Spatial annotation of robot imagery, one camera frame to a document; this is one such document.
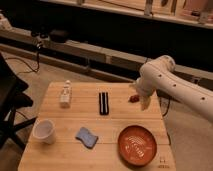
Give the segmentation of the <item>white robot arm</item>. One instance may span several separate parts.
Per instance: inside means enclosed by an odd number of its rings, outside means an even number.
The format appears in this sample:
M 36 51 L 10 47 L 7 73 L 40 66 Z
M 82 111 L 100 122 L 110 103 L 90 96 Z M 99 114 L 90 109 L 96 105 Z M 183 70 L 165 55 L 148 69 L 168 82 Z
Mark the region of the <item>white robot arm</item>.
M 175 61 L 168 55 L 141 66 L 140 77 L 133 83 L 141 108 L 146 110 L 150 97 L 156 90 L 161 90 L 213 123 L 213 91 L 175 76 L 174 69 Z

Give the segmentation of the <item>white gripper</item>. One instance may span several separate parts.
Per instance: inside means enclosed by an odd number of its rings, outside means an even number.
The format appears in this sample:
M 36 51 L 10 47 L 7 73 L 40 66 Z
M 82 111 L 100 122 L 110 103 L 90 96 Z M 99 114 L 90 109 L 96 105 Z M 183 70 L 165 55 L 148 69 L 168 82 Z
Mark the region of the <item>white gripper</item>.
M 141 110 L 146 110 L 150 105 L 150 96 L 153 95 L 155 87 L 142 77 L 138 78 L 135 82 L 130 83 L 129 87 L 136 89 L 138 95 L 141 96 Z

